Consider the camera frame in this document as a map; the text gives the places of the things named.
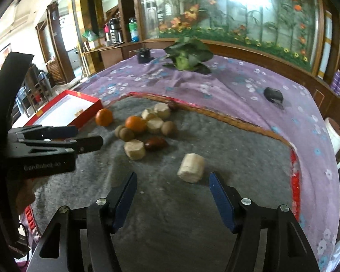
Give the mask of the orange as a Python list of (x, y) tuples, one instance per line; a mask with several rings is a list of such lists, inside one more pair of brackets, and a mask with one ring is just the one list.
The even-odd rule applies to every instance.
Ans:
[(98, 126), (109, 126), (114, 121), (112, 111), (109, 109), (100, 109), (95, 116), (95, 122)]
[(124, 125), (126, 128), (134, 132), (134, 134), (143, 134), (147, 130), (147, 122), (139, 116), (131, 115), (129, 116)]

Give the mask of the red box with white inside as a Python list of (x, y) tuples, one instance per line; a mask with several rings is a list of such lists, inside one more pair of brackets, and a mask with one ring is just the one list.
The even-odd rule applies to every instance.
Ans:
[(39, 109), (25, 126), (76, 126), (82, 128), (103, 108), (101, 100), (81, 92), (65, 90)]

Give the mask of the brown kiwi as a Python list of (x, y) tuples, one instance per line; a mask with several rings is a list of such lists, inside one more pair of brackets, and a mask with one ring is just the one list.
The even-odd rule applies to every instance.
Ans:
[(121, 131), (120, 131), (120, 139), (124, 142), (129, 142), (131, 140), (133, 140), (135, 138), (135, 134), (132, 130), (130, 130), (129, 128), (124, 127)]
[(124, 128), (124, 125), (118, 125), (118, 127), (115, 129), (114, 134), (115, 137), (120, 139), (120, 131)]
[(173, 121), (166, 121), (161, 126), (160, 131), (165, 136), (174, 136), (177, 133), (177, 127)]

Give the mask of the brown kiwi middle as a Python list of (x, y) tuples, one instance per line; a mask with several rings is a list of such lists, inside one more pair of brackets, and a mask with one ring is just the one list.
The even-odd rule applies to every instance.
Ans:
[(135, 138), (135, 134), (132, 130), (130, 130), (129, 128), (124, 127), (121, 131), (120, 131), (120, 139), (124, 142), (129, 142), (131, 140), (133, 140)]

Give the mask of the beige block small back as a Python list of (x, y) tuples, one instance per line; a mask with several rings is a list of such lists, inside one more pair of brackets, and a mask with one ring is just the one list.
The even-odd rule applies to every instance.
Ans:
[(149, 121), (149, 120), (151, 120), (151, 119), (156, 118), (157, 115), (156, 115), (156, 112), (155, 112), (153, 109), (147, 108), (147, 109), (144, 109), (144, 110), (142, 111), (141, 117), (142, 117), (143, 120)]

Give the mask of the brown kiwi right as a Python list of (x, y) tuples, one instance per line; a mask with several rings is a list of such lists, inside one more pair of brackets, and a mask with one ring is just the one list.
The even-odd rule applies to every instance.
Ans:
[(161, 126), (160, 131), (165, 136), (174, 136), (177, 133), (177, 127), (173, 121), (166, 121)]

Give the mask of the grey felt mat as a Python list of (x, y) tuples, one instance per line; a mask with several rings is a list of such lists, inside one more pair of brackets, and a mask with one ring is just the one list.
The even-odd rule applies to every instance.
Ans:
[[(235, 243), (217, 210), (208, 186), (216, 172), (242, 197), (259, 206), (291, 205), (290, 149), (282, 142), (240, 130), (193, 111), (171, 115), (177, 133), (169, 146), (130, 160), (114, 131), (126, 117), (139, 115), (152, 100), (128, 97), (111, 107), (108, 127), (89, 121), (80, 136), (101, 136), (101, 150), (77, 158), (69, 174), (46, 178), (36, 190), (32, 209), (44, 230), (60, 206), (72, 209), (105, 197), (129, 172), (138, 178), (137, 192), (124, 226), (113, 236), (123, 271), (224, 271)], [(203, 178), (188, 183), (177, 176), (187, 153), (205, 159)]]

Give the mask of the dark red jujube back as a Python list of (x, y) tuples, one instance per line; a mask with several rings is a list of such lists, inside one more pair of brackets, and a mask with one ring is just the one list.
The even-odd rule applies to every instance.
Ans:
[(179, 109), (178, 104), (174, 101), (168, 101), (167, 102), (169, 109), (171, 109), (171, 111), (177, 111)]

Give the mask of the black cylinder device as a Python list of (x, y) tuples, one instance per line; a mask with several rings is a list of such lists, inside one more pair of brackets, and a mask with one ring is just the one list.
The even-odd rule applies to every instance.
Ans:
[(151, 51), (149, 48), (137, 49), (136, 56), (139, 64), (146, 64), (152, 61)]

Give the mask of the pink bottle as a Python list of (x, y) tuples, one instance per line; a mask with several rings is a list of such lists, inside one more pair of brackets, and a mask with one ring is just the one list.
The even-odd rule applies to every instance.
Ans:
[(109, 26), (107, 24), (105, 24), (104, 26), (104, 34), (105, 34), (105, 45), (110, 46), (112, 44), (112, 40), (111, 40)]

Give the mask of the white paper roll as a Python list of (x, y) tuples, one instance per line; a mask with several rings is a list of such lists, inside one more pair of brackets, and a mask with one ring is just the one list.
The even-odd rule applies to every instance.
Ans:
[(340, 126), (330, 117), (325, 118), (324, 123), (332, 143), (334, 154), (336, 155), (340, 150)]

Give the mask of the blue green bottle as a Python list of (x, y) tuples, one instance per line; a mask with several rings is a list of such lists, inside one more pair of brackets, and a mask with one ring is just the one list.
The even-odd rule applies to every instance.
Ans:
[(135, 17), (131, 17), (129, 19), (129, 32), (131, 36), (132, 42), (139, 42), (139, 33), (138, 33), (138, 27), (137, 27), (137, 20)]

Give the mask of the green leafy vegetable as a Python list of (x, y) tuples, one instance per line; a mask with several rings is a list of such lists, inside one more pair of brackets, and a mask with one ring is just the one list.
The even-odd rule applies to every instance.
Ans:
[(178, 71), (191, 71), (204, 75), (211, 73), (211, 70), (204, 64), (213, 58), (213, 53), (202, 41), (181, 37), (173, 45), (164, 49), (166, 59), (171, 62), (163, 63), (163, 66)]

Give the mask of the black mouse-like object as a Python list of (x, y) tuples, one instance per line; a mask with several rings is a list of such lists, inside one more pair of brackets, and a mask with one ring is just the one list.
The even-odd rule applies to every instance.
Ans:
[(271, 87), (266, 87), (265, 90), (263, 91), (263, 95), (269, 102), (275, 104), (280, 109), (283, 109), (282, 104), (284, 101), (284, 97), (280, 90)]

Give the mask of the purple floral tablecloth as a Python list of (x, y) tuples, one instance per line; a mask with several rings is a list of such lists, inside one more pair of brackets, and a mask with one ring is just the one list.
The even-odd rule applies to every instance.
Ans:
[[(152, 61), (123, 60), (81, 83), (79, 92), (107, 105), (130, 92), (152, 93), (228, 114), (270, 130), (291, 143), (297, 154), (292, 169), (300, 179), (300, 225), (321, 271), (337, 263), (340, 182), (337, 162), (324, 119), (310, 91), (269, 69), (246, 61), (214, 56), (208, 75), (163, 66), (165, 52), (151, 51)], [(280, 90), (283, 109), (263, 95)]]

